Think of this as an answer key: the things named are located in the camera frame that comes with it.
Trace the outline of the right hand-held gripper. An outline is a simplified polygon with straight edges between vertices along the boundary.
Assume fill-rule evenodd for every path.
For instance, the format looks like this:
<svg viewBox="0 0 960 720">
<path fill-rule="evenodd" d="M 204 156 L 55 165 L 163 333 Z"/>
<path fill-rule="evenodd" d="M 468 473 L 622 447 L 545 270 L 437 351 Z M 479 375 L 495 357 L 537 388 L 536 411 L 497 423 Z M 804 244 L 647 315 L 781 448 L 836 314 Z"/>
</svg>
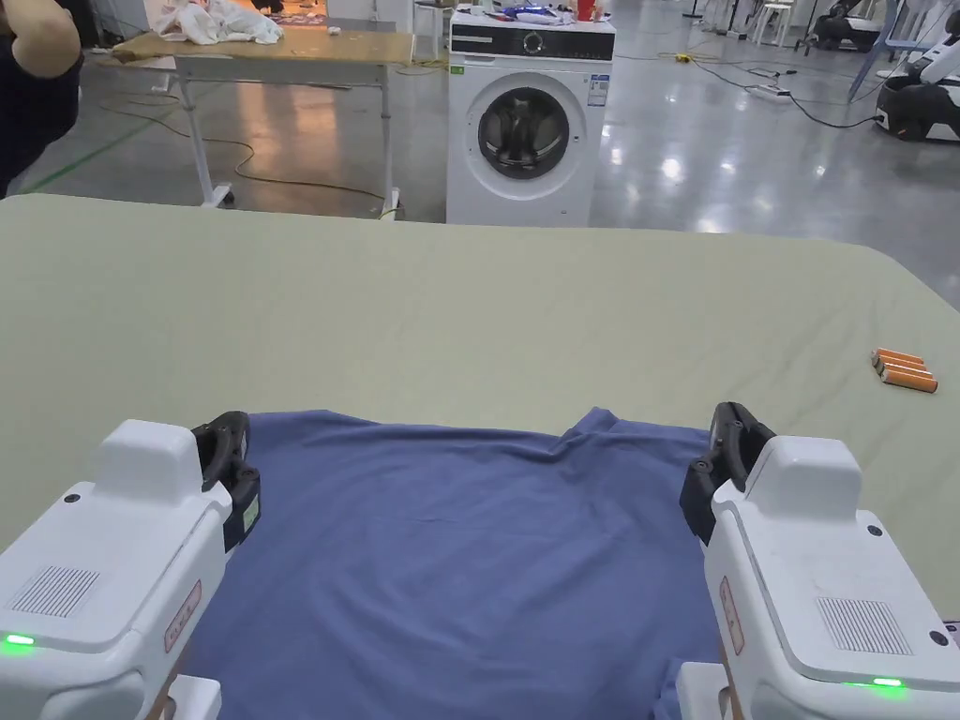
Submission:
<svg viewBox="0 0 960 720">
<path fill-rule="evenodd" d="M 959 652 L 837 440 L 714 410 L 682 492 L 721 658 L 676 680 L 684 719 L 955 719 Z"/>
</svg>

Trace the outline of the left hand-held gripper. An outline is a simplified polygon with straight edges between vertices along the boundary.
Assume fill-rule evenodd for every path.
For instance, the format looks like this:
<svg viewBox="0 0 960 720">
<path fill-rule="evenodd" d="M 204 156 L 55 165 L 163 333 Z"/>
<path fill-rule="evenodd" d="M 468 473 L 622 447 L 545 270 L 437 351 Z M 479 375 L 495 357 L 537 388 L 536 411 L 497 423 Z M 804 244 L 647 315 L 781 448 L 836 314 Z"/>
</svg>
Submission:
<svg viewBox="0 0 960 720">
<path fill-rule="evenodd" d="M 5 719 L 215 719 L 221 686 L 181 661 L 261 518 L 249 416 L 128 419 L 1 557 Z"/>
</svg>

